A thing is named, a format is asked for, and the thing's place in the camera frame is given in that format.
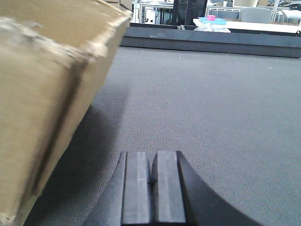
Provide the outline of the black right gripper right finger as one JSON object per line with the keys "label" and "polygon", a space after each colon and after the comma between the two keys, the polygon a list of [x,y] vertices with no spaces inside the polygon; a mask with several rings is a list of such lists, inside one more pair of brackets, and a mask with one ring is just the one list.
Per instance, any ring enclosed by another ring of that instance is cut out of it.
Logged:
{"label": "black right gripper right finger", "polygon": [[155,226],[258,226],[220,197],[180,151],[158,151],[152,166]]}

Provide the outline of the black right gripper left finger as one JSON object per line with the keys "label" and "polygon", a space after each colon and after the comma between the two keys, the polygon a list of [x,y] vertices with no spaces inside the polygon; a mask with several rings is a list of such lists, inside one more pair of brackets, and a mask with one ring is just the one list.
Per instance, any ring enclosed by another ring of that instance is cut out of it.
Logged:
{"label": "black right gripper left finger", "polygon": [[121,152],[110,182],[84,226],[149,226],[149,164],[145,152]]}

